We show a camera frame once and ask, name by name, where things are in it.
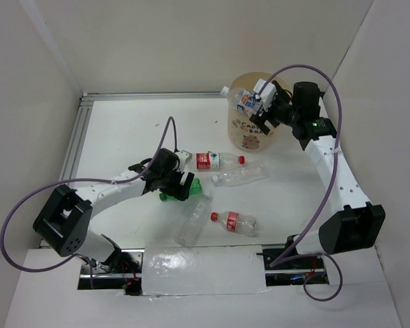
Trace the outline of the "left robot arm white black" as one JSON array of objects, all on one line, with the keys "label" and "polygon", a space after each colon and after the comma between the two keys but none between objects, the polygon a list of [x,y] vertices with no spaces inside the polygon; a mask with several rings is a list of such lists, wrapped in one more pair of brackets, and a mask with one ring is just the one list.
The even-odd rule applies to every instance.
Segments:
[{"label": "left robot arm white black", "polygon": [[193,155],[185,150],[160,149],[155,159],[131,165],[108,182],[71,189],[56,187],[33,223],[34,231],[61,257],[79,254],[105,272],[121,265],[122,250],[109,237],[90,229],[90,221],[120,202],[160,191],[180,201],[189,197],[194,179],[185,166]]}]

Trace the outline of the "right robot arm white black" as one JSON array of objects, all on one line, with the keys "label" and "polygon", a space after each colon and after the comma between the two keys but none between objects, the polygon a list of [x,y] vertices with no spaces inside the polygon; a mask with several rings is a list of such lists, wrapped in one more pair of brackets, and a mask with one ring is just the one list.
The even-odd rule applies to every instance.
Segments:
[{"label": "right robot arm white black", "polygon": [[309,222],[302,233],[288,237],[284,252],[272,267],[286,261],[299,268],[308,254],[342,254],[374,246],[385,220],[385,210],[374,205],[356,181],[339,142],[339,132],[329,118],[320,114],[321,92],[313,82],[298,82],[286,92],[278,82],[259,79],[250,120],[261,131],[280,124],[291,127],[302,150],[312,160],[326,194],[321,206],[331,207],[332,216],[319,228]]}]

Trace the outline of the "blue orange label bottle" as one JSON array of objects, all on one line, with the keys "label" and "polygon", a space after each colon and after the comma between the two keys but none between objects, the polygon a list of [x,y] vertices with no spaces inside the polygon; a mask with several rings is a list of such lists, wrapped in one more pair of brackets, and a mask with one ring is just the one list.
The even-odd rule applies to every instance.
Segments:
[{"label": "blue orange label bottle", "polygon": [[230,109],[245,114],[247,117],[259,114],[263,110],[263,101],[259,95],[242,87],[230,89],[223,86],[220,94],[226,98]]}]

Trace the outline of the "green plastic bottle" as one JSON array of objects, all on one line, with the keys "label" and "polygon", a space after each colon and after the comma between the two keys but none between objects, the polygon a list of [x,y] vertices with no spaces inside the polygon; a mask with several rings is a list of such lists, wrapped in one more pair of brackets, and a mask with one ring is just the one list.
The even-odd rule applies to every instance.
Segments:
[{"label": "green plastic bottle", "polygon": [[[194,196],[194,195],[200,195],[202,194],[202,186],[200,183],[200,179],[199,178],[194,178],[190,189],[189,189],[189,197]],[[172,201],[178,201],[178,199],[176,199],[173,196],[168,196],[165,193],[159,193],[159,199],[162,202],[172,202]]]}]

